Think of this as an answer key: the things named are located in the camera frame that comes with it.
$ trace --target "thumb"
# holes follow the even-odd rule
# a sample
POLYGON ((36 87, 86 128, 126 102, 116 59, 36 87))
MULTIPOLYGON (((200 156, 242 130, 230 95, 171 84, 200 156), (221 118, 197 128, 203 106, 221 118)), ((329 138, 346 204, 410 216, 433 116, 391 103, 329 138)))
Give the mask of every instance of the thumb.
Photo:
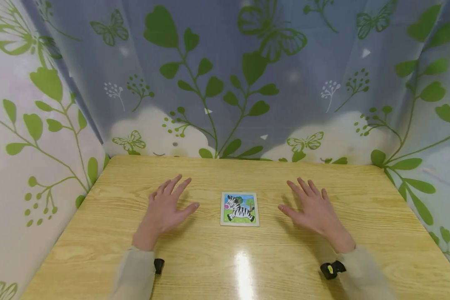
POLYGON ((280 209, 285 215, 287 215, 289 218, 292 219, 292 221, 295 221, 298 219, 298 216, 300 215, 299 212, 294 211, 292 208, 286 206, 286 205, 279 205, 278 209, 280 209))

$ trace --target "sleeve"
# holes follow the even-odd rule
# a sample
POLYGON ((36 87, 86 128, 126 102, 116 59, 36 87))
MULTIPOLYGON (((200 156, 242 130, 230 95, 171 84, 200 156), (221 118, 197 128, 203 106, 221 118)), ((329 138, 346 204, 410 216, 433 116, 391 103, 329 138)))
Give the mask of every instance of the sleeve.
POLYGON ((131 246, 125 252, 110 300, 149 300, 155 280, 153 252, 131 246))
POLYGON ((389 287, 386 277, 367 250, 357 246, 350 253, 340 254, 338 260, 346 268, 346 272, 340 273, 338 277, 349 299, 398 299, 389 287))

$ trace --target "zebra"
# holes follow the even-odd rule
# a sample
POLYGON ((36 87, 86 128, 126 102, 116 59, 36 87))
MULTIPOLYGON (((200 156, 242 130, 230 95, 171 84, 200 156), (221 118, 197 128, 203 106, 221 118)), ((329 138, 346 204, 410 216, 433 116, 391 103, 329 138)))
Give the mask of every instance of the zebra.
POLYGON ((248 218, 250 222, 253 222, 255 219, 255 216, 251 214, 255 207, 248 210, 246 207, 240 205, 240 200, 230 195, 228 195, 227 204, 233 211, 227 215, 229 221, 233 220, 233 218, 248 218))

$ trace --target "white plant print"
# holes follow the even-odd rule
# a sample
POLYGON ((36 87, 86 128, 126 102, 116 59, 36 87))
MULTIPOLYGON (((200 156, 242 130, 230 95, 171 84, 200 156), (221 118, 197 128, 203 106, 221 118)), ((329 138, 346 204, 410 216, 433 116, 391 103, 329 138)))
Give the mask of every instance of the white plant print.
POLYGON ((122 97, 120 96, 122 94, 123 88, 121 86, 118 86, 116 84, 112 85, 112 83, 104 83, 105 87, 104 90, 108 97, 114 97, 120 99, 120 102, 122 103, 123 111, 125 111, 125 105, 123 104, 122 97))
POLYGON ((337 84, 336 81, 325 81, 325 85, 322 87, 323 92, 321 93, 322 98, 327 98, 329 97, 330 102, 328 103, 328 108, 327 111, 325 113, 328 113, 329 109, 330 109, 330 105, 332 105, 332 98, 333 98, 333 94, 336 92, 336 90, 338 90, 340 88, 340 84, 337 84))

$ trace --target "left hand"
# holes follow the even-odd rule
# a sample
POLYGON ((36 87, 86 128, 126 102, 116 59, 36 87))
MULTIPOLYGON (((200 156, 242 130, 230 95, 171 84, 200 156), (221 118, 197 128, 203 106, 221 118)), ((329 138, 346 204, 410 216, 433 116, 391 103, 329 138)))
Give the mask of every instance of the left hand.
POLYGON ((143 251, 153 251, 161 234, 174 229, 197 210, 197 202, 184 210, 177 209, 178 198, 192 181, 188 178, 173 191, 181 177, 182 174, 178 174, 174 179, 167 180, 148 197, 148 209, 133 235, 132 246, 143 251))

